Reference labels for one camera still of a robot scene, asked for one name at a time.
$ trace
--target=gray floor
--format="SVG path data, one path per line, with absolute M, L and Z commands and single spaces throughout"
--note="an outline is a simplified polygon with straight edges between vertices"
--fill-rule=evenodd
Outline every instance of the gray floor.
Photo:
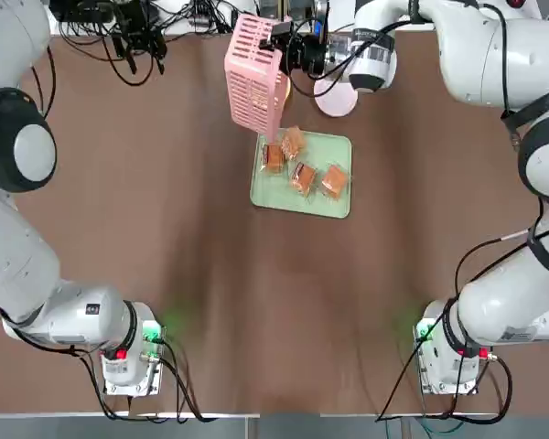
M 427 438 L 416 421 L 411 421 L 412 437 Z M 432 423 L 432 428 L 446 429 L 452 423 Z M 316 415 L 265 416 L 250 423 L 246 433 L 245 420 L 220 420 L 201 424 L 194 421 L 185 425 L 172 422 L 160 425 L 122 423 L 105 418 L 31 418 L 0 419 L 0 439 L 90 439 L 122 438 L 142 439 L 154 435 L 154 439 L 361 439 L 386 437 L 385 425 L 374 423 L 374 418 L 321 418 Z M 389 424 L 389 437 L 400 439 L 399 421 Z M 459 439 L 549 438 L 549 418 L 509 417 L 502 423 L 489 426 L 466 425 L 449 437 Z

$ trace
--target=white round disc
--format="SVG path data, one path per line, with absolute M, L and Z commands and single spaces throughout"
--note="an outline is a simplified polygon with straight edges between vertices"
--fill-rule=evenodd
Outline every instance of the white round disc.
M 329 88 L 333 80 L 316 80 L 313 86 L 315 94 L 321 93 Z M 341 117 L 354 109 L 358 101 L 358 92 L 352 89 L 349 82 L 338 82 L 323 96 L 315 98 L 319 109 L 331 117 Z
M 20 173 L 31 181 L 48 177 L 55 165 L 55 143 L 40 125 L 27 125 L 15 140 L 15 161 Z

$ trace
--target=food item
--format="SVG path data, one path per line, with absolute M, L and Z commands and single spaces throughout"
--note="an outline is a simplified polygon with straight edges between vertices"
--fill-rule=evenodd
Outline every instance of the food item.
M 263 146 L 263 167 L 268 172 L 280 174 L 285 164 L 283 148 L 279 144 L 266 144 Z
M 348 183 L 348 175 L 335 165 L 331 165 L 327 174 L 321 180 L 323 192 L 334 199 L 338 199 L 341 191 Z
M 283 134 L 283 152 L 288 160 L 295 160 L 307 142 L 298 126 L 288 128 Z
M 306 197 L 315 181 L 315 169 L 299 162 L 291 176 L 291 185 Z

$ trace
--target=green light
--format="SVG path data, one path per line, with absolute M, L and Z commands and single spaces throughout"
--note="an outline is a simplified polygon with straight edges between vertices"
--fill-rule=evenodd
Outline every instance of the green light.
M 161 338 L 161 326 L 154 320 L 146 320 L 143 322 L 143 339 L 151 341 Z
M 427 325 L 427 326 L 422 325 L 421 327 L 419 327 L 419 337 L 425 337 L 431 327 L 433 327 L 433 325 Z M 429 334 L 429 337 L 427 338 L 427 340 L 432 340 L 432 339 L 433 339 L 433 336 Z

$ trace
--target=table surface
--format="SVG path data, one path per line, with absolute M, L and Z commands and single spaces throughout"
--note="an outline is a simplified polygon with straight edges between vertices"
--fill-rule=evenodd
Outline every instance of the table surface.
M 153 308 L 187 352 L 202 411 L 377 413 L 411 351 L 412 325 L 452 294 L 458 259 L 531 224 L 536 200 L 499 111 L 455 102 L 435 35 L 402 33 L 393 86 L 361 95 L 350 116 L 330 119 L 297 93 L 287 103 L 283 126 L 351 140 L 349 216 L 254 207 L 256 136 L 230 119 L 228 43 L 184 37 L 170 45 L 165 76 L 131 89 L 55 39 L 48 121 L 59 167 L 17 203 L 64 278 L 112 284 Z M 48 91 L 48 64 L 38 71 Z M 23 86 L 34 91 L 30 78 Z M 503 250 L 472 258 L 462 278 Z M 514 376 L 511 409 L 549 414 L 549 343 L 498 352 Z M 135 409 L 173 412 L 169 378 Z M 461 411 L 496 412 L 484 382 Z M 421 410 L 411 368 L 390 412 Z M 97 411 L 77 360 L 35 351 L 0 325 L 1 413 Z

